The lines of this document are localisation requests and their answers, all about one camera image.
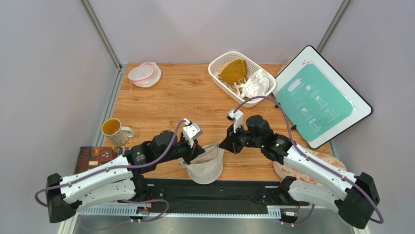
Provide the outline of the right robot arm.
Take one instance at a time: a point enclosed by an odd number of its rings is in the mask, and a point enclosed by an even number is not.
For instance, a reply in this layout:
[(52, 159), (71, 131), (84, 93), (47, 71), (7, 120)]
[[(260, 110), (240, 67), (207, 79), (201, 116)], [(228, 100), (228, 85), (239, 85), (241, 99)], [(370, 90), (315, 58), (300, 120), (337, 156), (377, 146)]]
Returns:
[(290, 138), (274, 133), (261, 115), (247, 119), (242, 126), (243, 113), (230, 111), (227, 119), (232, 122), (221, 149), (238, 154), (245, 147), (260, 149), (269, 160), (296, 169), (317, 181), (309, 184), (294, 176), (287, 176), (280, 183), (280, 190), (295, 201), (333, 210), (349, 225), (365, 229), (373, 213), (378, 212), (380, 198), (374, 179), (367, 173), (360, 175), (342, 170), (308, 152)]

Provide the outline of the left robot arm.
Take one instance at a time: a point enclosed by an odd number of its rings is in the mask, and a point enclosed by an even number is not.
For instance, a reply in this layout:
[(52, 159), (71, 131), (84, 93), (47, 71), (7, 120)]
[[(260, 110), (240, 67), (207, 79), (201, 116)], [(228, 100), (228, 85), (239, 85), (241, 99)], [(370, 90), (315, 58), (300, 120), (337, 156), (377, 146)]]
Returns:
[(101, 203), (130, 200), (142, 201), (148, 193), (143, 174), (155, 170), (157, 164), (182, 158), (190, 163), (205, 150), (197, 138), (202, 130), (195, 125), (184, 127), (180, 137), (163, 131), (151, 141), (136, 145), (115, 159), (88, 171), (47, 177), (46, 199), (50, 223), (59, 223), (77, 212)]

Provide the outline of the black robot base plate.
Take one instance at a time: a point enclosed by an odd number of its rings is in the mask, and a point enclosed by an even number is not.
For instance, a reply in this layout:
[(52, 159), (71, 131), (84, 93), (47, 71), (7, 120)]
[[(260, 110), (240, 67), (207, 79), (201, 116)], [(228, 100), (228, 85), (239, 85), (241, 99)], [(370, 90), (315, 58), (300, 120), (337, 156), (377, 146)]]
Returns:
[(278, 181), (217, 180), (201, 185), (190, 179), (146, 178), (147, 188), (133, 201), (155, 199), (152, 209), (162, 212), (166, 200), (176, 212), (264, 212), (268, 205), (291, 208), (307, 206), (281, 191)]

